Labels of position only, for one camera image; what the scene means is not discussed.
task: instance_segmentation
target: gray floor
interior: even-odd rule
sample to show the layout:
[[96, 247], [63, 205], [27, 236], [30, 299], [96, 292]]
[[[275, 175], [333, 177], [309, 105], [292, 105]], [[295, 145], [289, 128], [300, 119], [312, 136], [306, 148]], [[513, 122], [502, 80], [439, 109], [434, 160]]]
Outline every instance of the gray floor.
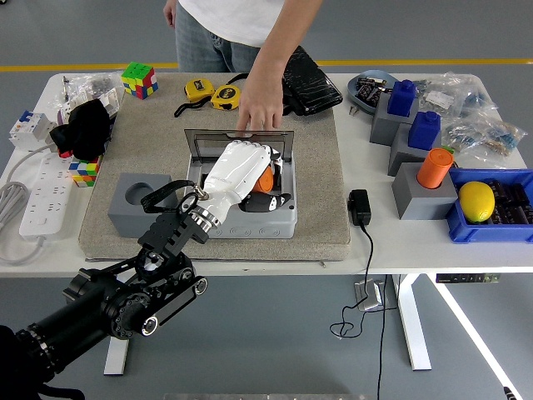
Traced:
[[[0, 66], [168, 63], [172, 32], [157, 4], [9, 0], [0, 6]], [[407, 4], [386, 0], [325, 2], [304, 41], [318, 60], [531, 58], [533, 9], [526, 0]], [[503, 119], [531, 134], [520, 150], [533, 168], [531, 65], [329, 67], [327, 72], [473, 73]], [[8, 131], [31, 110], [51, 72], [0, 72], [0, 168]], [[54, 379], [89, 399], [162, 398], [164, 393], [353, 393], [375, 397], [379, 315], [367, 316], [358, 339], [329, 332], [341, 307], [354, 303], [357, 277], [214, 277], [207, 293], [149, 339], [132, 343], [124, 377], [103, 377], [101, 343]], [[63, 305], [67, 279], [0, 280], [0, 323], [13, 329]], [[533, 278], [506, 275], [495, 285], [451, 291], [523, 398], [533, 398]], [[431, 283], [415, 284], [433, 370], [412, 372], [400, 319], [388, 312], [383, 399], [498, 399], [500, 384]], [[353, 313], [354, 320], [361, 316]]]

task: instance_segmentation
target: white t-shirt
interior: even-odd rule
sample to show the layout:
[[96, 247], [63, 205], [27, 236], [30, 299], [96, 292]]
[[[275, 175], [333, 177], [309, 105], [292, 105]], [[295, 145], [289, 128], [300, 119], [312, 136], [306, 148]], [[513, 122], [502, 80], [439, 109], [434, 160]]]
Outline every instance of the white t-shirt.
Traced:
[[230, 42], [259, 48], [280, 14], [283, 0], [179, 0], [205, 29]]

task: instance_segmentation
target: black bag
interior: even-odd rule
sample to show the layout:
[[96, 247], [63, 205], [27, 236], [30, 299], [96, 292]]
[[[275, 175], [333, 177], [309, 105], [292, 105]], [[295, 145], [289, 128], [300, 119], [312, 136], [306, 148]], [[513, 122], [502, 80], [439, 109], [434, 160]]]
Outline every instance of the black bag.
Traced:
[[95, 99], [74, 108], [68, 124], [55, 127], [50, 137], [60, 154], [72, 153], [75, 158], [90, 161], [106, 151], [110, 127], [106, 108]]
[[283, 73], [283, 115], [312, 115], [342, 103], [333, 82], [298, 46]]

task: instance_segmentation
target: rubik's cube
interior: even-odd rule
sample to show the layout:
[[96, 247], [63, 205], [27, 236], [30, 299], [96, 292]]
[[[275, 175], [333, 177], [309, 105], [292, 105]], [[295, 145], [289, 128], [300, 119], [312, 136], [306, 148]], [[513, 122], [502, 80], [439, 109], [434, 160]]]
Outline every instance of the rubik's cube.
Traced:
[[97, 180], [98, 171], [100, 171], [100, 165], [102, 164], [102, 156], [96, 157], [91, 161], [78, 160], [73, 157], [68, 172], [72, 176], [74, 182], [80, 188], [89, 188], [94, 186]]
[[136, 98], [145, 99], [157, 90], [156, 73], [153, 67], [131, 62], [121, 75], [126, 92]]

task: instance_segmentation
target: cable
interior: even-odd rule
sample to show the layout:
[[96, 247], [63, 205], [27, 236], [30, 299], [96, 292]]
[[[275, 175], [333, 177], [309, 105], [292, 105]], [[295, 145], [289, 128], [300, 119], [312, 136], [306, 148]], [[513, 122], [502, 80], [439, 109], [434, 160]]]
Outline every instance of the cable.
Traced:
[[[368, 240], [370, 241], [370, 255], [368, 256], [368, 262], [366, 263], [366, 269], [365, 269], [365, 283], [363, 284], [363, 287], [364, 287], [364, 292], [365, 292], [365, 296], [359, 300], [355, 305], [353, 306], [344, 306], [342, 308], [342, 313], [341, 313], [341, 316], [342, 316], [342, 322], [337, 322], [337, 323], [333, 323], [332, 325], [330, 325], [330, 332], [333, 333], [335, 336], [337, 336], [338, 338], [357, 338], [358, 336], [360, 336], [362, 334], [362, 322], [363, 322], [363, 319], [365, 318], [365, 314], [363, 314], [363, 318], [361, 319], [361, 331], [355, 335], [355, 336], [347, 336], [346, 334], [348, 332], [350, 332], [353, 328], [354, 328], [354, 325], [353, 323], [351, 322], [346, 322], [346, 319], [344, 318], [344, 312], [347, 310], [347, 309], [351, 309], [353, 310], [354, 308], [356, 308], [357, 306], [359, 306], [359, 304], [363, 303], [365, 300], [368, 299], [368, 293], [366, 292], [366, 282], [368, 281], [368, 269], [370, 268], [370, 263], [372, 261], [372, 255], [374, 254], [374, 242], [372, 241], [372, 238], [371, 236], [368, 234], [368, 232], [366, 231], [365, 229], [365, 225], [362, 223], [362, 221], [359, 221], [359, 226], [361, 227], [361, 230], [363, 231], [363, 233], [366, 234], [366, 236], [368, 237]], [[339, 333], [333, 331], [333, 328], [334, 327], [338, 327], [338, 326], [341, 326], [341, 329], [339, 329]], [[347, 329], [344, 333], [342, 332], [346, 325], [350, 326], [349, 329]]]
[[[12, 176], [15, 170], [20, 167], [22, 163], [28, 160], [31, 156], [42, 152], [48, 148], [52, 148], [55, 144], [49, 144], [44, 147], [40, 147], [37, 150], [33, 150], [24, 157], [22, 157], [12, 168], [7, 175], [7, 183], [0, 189], [0, 232], [7, 225], [7, 223], [13, 219], [25, 206], [29, 199], [30, 191], [23, 183], [12, 181]], [[10, 260], [0, 257], [0, 263], [7, 265], [20, 265], [24, 264], [30, 259], [34, 258], [42, 249], [45, 238], [37, 238], [37, 246], [35, 249], [25, 257]]]
[[[366, 263], [366, 270], [365, 270], [365, 282], [364, 282], [364, 292], [365, 292], [365, 296], [359, 301], [357, 302], [354, 306], [345, 306], [342, 308], [342, 322], [338, 322], [338, 323], [333, 323], [332, 325], [330, 325], [330, 332], [333, 333], [336, 337], [338, 338], [358, 338], [359, 336], [362, 335], [363, 333], [363, 322], [365, 320], [365, 316], [368, 314], [368, 313], [382, 313], [382, 326], [381, 326], [381, 337], [380, 337], [380, 355], [379, 355], [379, 373], [378, 373], [378, 378], [377, 378], [377, 400], [380, 400], [380, 393], [381, 393], [381, 375], [382, 375], [382, 372], [383, 372], [383, 338], [385, 337], [385, 315], [386, 315], [386, 311], [389, 311], [389, 310], [396, 310], [398, 309], [398, 297], [396, 297], [396, 306], [395, 307], [391, 307], [391, 308], [387, 308], [386, 307], [386, 283], [387, 283], [387, 280], [389, 278], [388, 275], [385, 275], [385, 284], [383, 285], [383, 296], [382, 296], [382, 303], [383, 303], [383, 309], [381, 310], [374, 310], [374, 311], [365, 311], [363, 313], [363, 316], [361, 317], [361, 322], [359, 324], [359, 332], [355, 335], [351, 335], [351, 336], [347, 336], [346, 334], [348, 332], [350, 332], [355, 326], [353, 323], [351, 322], [347, 322], [346, 319], [344, 318], [344, 312], [349, 308], [349, 309], [354, 309], [356, 308], [357, 306], [359, 306], [359, 304], [363, 303], [367, 298], [368, 298], [368, 293], [366, 291], [366, 284], [368, 282], [368, 270], [370, 268], [370, 263], [371, 263], [371, 260], [372, 260], [372, 255], [374, 254], [374, 242], [372, 241], [372, 237], [370, 236], [370, 234], [366, 231], [366, 228], [365, 228], [365, 223], [363, 222], [363, 216], [361, 215], [361, 217], [359, 217], [356, 221], [357, 221], [357, 225], [361, 228], [362, 232], [368, 237], [368, 240], [370, 242], [370, 245], [371, 245], [371, 251], [370, 251], [370, 254], [368, 256], [368, 262]], [[398, 293], [400, 292], [400, 282], [398, 282]], [[339, 330], [339, 333], [337, 332], [334, 332], [333, 328], [334, 327], [337, 327], [337, 326], [341, 326], [340, 330]]]
[[383, 337], [385, 336], [385, 310], [386, 310], [386, 281], [388, 275], [385, 275], [385, 284], [383, 285], [383, 324], [381, 325], [381, 338], [380, 338], [380, 372], [377, 375], [377, 400], [380, 400], [381, 390], [381, 372], [383, 370]]

